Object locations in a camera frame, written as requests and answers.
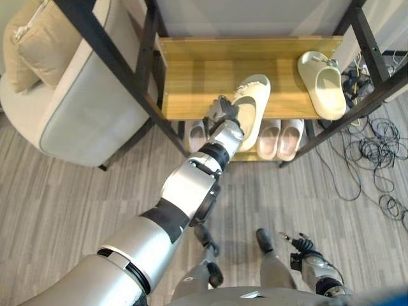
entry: white shoe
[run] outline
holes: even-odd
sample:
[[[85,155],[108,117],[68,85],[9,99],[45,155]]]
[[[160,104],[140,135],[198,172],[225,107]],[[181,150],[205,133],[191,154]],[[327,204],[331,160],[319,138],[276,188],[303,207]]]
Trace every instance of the white shoe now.
[[[318,51],[304,53],[298,60],[298,71],[316,113],[327,120],[337,120],[346,112],[339,69]]]
[[[259,128],[270,95],[270,82],[266,75],[251,75],[235,90],[233,105],[239,107],[237,119],[244,131],[239,152],[248,151],[258,137]]]
[[[277,151],[279,133],[281,132],[281,120],[263,120],[259,131],[256,151],[258,156],[271,161]]]
[[[302,139],[305,122],[303,119],[282,120],[276,155],[283,161],[291,161],[296,156]]]
[[[202,120],[187,120],[184,125],[184,144],[190,152],[197,152],[207,141]]]

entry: black metal frame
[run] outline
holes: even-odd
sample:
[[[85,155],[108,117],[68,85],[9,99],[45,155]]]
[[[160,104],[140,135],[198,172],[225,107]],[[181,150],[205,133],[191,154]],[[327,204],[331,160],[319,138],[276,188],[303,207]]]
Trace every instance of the black metal frame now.
[[[168,34],[156,0],[145,0],[147,4],[147,14],[135,73],[133,73],[133,70],[129,67],[115,44],[93,15],[91,11],[92,6],[89,3],[94,0],[54,1],[78,29],[80,34],[87,40],[88,44],[99,55],[102,61],[129,91],[132,97],[134,97],[149,114],[153,122],[160,127],[183,155],[188,155],[180,139],[181,135],[178,135],[173,130],[170,122],[165,119],[160,109],[161,103],[163,102],[165,68],[160,52],[154,50],[154,43],[157,33],[161,37],[167,37]],[[362,10],[365,1],[366,0],[351,1],[351,4],[344,13],[333,35],[344,35],[349,26],[353,27],[358,44],[360,45],[361,53],[364,56],[365,63],[374,83],[374,91],[347,112],[341,119],[333,122],[329,128],[317,136],[314,136],[312,121],[307,120],[306,130],[310,138],[309,142],[298,151],[292,161],[282,162],[280,164],[281,168],[308,153],[308,151],[327,140],[334,133],[345,128],[348,124],[352,123],[352,121],[373,112],[382,105],[386,98],[408,84],[407,65],[402,67],[390,78],[377,42]],[[153,73],[159,90],[159,106],[157,106],[147,94],[150,73]]]

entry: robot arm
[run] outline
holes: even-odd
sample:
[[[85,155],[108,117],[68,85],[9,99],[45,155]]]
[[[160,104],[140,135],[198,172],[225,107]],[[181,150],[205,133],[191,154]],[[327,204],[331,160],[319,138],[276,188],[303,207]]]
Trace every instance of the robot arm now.
[[[167,178],[159,203],[21,305],[146,305],[145,297],[161,280],[187,225],[203,222],[215,203],[221,190],[217,181],[244,135],[236,114],[225,97],[215,100],[207,118],[209,141]]]
[[[302,273],[302,279],[310,290],[328,297],[351,294],[351,291],[344,286],[341,273],[316,251],[308,236],[299,233],[300,238],[292,239],[285,233],[281,235],[298,251],[291,253],[291,268]]]

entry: gray floor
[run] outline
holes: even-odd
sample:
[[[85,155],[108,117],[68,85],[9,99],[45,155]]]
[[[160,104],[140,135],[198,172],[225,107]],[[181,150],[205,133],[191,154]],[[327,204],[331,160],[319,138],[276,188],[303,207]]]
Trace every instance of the gray floor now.
[[[408,136],[408,93],[376,111]],[[327,143],[320,150],[333,167],[340,190],[352,195],[342,161]],[[93,253],[124,222],[156,204],[161,186],[182,156],[158,128],[119,159],[107,173],[44,156],[0,115],[0,304],[15,305],[41,292]],[[396,182],[394,195],[408,203],[408,161],[384,173]],[[363,187],[380,193],[368,172]],[[261,253],[255,230],[271,230],[277,253],[289,263],[290,245],[278,231],[312,237],[355,291],[408,284],[408,233],[361,196],[339,199],[316,152],[280,170],[275,163],[231,163],[209,220],[222,247],[223,286],[259,284]],[[169,272],[150,298],[170,300],[174,285],[200,253],[191,230]],[[307,289],[293,272],[301,289]]]

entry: beige pillow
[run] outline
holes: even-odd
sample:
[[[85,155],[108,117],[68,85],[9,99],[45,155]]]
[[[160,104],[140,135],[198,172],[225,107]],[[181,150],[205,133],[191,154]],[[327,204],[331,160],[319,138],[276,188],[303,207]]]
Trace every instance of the beige pillow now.
[[[38,76],[18,55],[15,35],[20,26],[26,25],[35,14],[42,0],[28,0],[9,21],[3,34],[4,65],[8,81],[15,92],[23,91],[36,83]]]
[[[50,1],[17,43],[18,54],[44,83],[56,87],[81,39],[64,13]]]

